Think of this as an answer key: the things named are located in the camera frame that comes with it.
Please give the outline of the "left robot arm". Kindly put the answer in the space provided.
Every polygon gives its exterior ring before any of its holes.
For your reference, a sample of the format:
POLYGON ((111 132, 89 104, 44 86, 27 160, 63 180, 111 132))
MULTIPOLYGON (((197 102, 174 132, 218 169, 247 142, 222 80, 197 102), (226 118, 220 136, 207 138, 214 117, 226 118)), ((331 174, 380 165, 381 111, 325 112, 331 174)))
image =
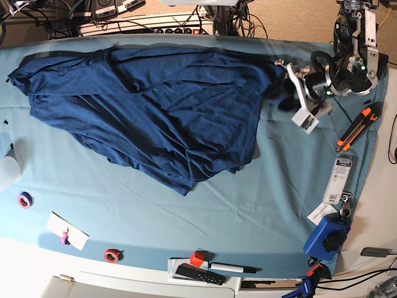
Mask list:
POLYGON ((373 1, 338 1, 338 5, 334 55, 317 50, 308 66, 291 65, 302 85, 305 106, 314 115, 325 110, 330 97, 368 94, 384 69, 376 42, 377 5, 373 1))

